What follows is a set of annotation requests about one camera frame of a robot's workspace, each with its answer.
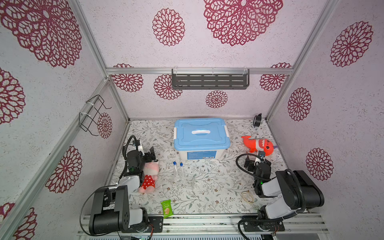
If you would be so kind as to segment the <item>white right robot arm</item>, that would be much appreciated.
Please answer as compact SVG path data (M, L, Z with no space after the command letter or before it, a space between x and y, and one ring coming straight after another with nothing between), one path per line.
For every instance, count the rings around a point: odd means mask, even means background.
M255 175L253 184L259 198L275 198L270 205L258 210L256 222L248 221L245 230L260 231L283 230L283 220L292 218L299 213L321 207L325 203L322 191L304 171L286 169L277 171L271 178L271 162L246 161L245 167Z

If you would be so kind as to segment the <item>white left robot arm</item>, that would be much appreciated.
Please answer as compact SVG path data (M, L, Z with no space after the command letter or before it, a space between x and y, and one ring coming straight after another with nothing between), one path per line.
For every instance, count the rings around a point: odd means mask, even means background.
M122 183L103 186L96 189L87 198L93 199L88 230L80 224L83 232L92 237L101 237L116 233L143 233L148 231L150 237L155 232L155 226L150 222L145 208L131 209L129 196L137 191L139 194L152 194L156 189L159 164L155 149L149 152L140 150L127 152L123 148L125 168L119 177Z

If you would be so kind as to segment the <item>blue plastic bin lid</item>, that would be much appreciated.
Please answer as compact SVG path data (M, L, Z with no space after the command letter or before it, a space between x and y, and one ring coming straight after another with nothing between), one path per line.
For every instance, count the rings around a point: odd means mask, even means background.
M231 145L226 122L220 118L177 120L174 147L178 151L225 150Z

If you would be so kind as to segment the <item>white plastic storage bin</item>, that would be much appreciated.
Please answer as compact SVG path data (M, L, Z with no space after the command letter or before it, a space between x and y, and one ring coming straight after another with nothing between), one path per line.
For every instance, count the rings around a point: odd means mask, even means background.
M182 161L187 160L218 160L224 156L226 150L208 150L208 151L178 151Z

